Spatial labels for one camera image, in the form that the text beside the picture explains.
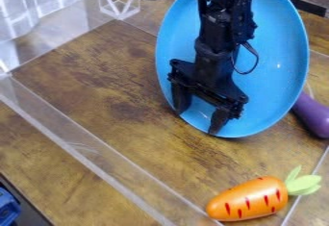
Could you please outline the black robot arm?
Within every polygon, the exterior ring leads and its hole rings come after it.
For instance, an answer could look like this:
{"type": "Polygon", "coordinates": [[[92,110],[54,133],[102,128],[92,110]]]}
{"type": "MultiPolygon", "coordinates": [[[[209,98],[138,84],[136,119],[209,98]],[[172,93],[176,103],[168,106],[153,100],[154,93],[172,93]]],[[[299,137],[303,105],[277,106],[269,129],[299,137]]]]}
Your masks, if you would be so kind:
{"type": "Polygon", "coordinates": [[[174,109],[184,113],[192,98],[215,106],[209,134],[216,135],[229,120],[243,114],[248,95],[233,80],[239,71],[240,49],[253,51],[255,38],[252,0],[198,0],[200,35],[194,42],[196,59],[170,60],[174,109]]]}

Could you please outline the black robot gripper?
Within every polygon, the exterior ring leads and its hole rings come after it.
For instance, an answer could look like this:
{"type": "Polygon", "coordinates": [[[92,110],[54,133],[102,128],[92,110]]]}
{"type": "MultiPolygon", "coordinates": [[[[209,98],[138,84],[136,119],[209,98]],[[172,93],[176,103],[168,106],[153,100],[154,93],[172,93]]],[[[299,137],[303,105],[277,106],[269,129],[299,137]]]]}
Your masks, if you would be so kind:
{"type": "Polygon", "coordinates": [[[174,109],[177,114],[182,114],[190,107],[193,95],[215,105],[209,134],[216,136],[229,118],[241,117],[248,103],[248,95],[233,81],[237,50],[216,52],[200,38],[196,39],[194,49],[194,62],[170,60],[174,109]]]}

